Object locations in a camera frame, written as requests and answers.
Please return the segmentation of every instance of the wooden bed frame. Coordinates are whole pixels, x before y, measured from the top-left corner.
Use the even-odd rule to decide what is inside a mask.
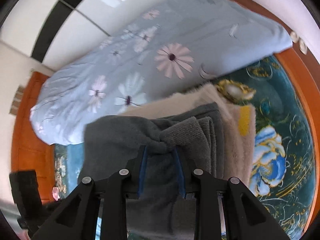
[[[252,0],[233,1],[279,22],[288,32],[291,31],[279,18]],[[275,56],[287,72],[295,87],[306,113],[314,140],[316,192],[310,216],[305,226],[306,230],[320,210],[320,194],[318,194],[320,178],[320,136],[319,138],[317,137],[317,134],[320,135],[320,92],[318,90],[318,87],[320,87],[320,66],[312,53],[308,52],[307,55],[303,55],[296,44],[293,48],[276,54]],[[45,144],[35,135],[29,122],[29,113],[30,108],[36,104],[41,86],[47,78],[47,76],[41,73],[34,72],[24,91],[15,121],[11,152],[12,171],[36,170],[39,192],[44,203],[54,200],[52,197],[52,187],[55,184],[54,146]]]

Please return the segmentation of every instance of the folded gray sweater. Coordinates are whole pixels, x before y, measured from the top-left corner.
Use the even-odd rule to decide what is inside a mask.
[[[141,145],[148,147],[144,192],[138,200],[127,200],[128,229],[150,239],[193,239],[196,204],[178,197],[171,150],[182,146],[186,157],[193,159],[198,168],[214,176],[223,173],[223,163],[217,161],[224,155],[217,104],[155,120],[105,116],[89,124],[78,182],[85,176],[95,181],[108,178],[125,168]]]

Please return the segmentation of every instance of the silver rivet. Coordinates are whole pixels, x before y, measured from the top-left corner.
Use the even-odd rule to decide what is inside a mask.
[[[231,182],[232,184],[239,184],[240,180],[239,180],[237,177],[232,177],[232,178],[230,179],[230,182]]]
[[[196,175],[202,175],[202,174],[203,174],[203,170],[201,170],[201,169],[195,169],[195,170],[193,171],[193,173],[196,174]]]
[[[128,174],[129,174],[129,171],[128,171],[127,169],[122,169],[122,170],[119,171],[119,174],[120,174],[120,175],[123,175],[123,176],[124,176],[124,175],[128,175]]]
[[[90,177],[84,177],[83,179],[82,179],[82,183],[83,184],[89,184],[91,182],[91,178]]]

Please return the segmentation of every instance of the folded clothes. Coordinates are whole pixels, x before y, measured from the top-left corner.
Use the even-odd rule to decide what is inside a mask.
[[[178,199],[177,174],[171,150],[182,146],[198,168],[217,173],[224,151],[217,152],[216,134],[223,134],[216,103],[175,116],[149,120],[136,116],[105,116],[87,126],[84,164],[78,181],[108,178],[148,147],[144,193],[127,201],[127,227],[150,239],[193,239],[195,201]]]
[[[217,163],[224,163],[217,168],[217,178],[238,177],[248,186],[252,169],[252,157],[255,138],[255,108],[252,105],[237,106],[228,103],[220,96],[216,87],[206,84],[187,94],[175,93],[171,97],[149,103],[142,107],[130,107],[121,115],[140,116],[149,119],[181,114],[197,106],[216,102],[222,116],[222,124],[215,123],[215,128],[223,127],[223,133],[216,134]]]

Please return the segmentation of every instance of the white wall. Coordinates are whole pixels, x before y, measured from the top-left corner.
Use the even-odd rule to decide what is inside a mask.
[[[253,0],[272,12],[306,43],[320,62],[320,30],[301,0]]]
[[[13,203],[9,173],[15,116],[9,114],[19,85],[26,86],[34,69],[46,75],[53,72],[37,61],[0,42],[0,200]]]

